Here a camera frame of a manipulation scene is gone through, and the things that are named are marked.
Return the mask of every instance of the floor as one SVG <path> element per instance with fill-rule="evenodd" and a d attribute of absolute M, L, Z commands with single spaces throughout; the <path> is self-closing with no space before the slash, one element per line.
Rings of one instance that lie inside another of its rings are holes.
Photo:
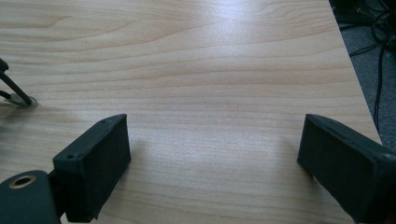
<path fill-rule="evenodd" d="M 341 31 L 349 53 L 375 43 L 372 28 L 353 27 Z M 367 105 L 372 115 L 375 109 L 375 96 L 378 83 L 378 60 L 381 47 L 351 57 Z M 396 150 L 396 51 L 385 50 L 383 57 L 383 86 L 379 104 L 379 135 L 385 147 Z"/>

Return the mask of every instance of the wood grain surface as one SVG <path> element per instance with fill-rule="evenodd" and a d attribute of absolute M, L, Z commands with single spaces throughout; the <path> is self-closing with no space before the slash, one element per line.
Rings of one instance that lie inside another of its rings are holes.
<path fill-rule="evenodd" d="M 379 142 L 327 0 L 2 0 L 0 57 L 39 102 L 0 103 L 0 181 L 126 113 L 93 223 L 353 223 L 296 162 L 306 113 Z"/>

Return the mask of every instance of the wooden table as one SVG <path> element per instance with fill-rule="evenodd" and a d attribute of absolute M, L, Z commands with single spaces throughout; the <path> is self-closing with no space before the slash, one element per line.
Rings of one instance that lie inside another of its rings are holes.
<path fill-rule="evenodd" d="M 0 104 L 0 181 L 126 113 L 97 223 L 352 223 L 296 162 L 306 113 L 379 142 L 326 0 L 3 0 L 0 53 L 39 102 Z"/>

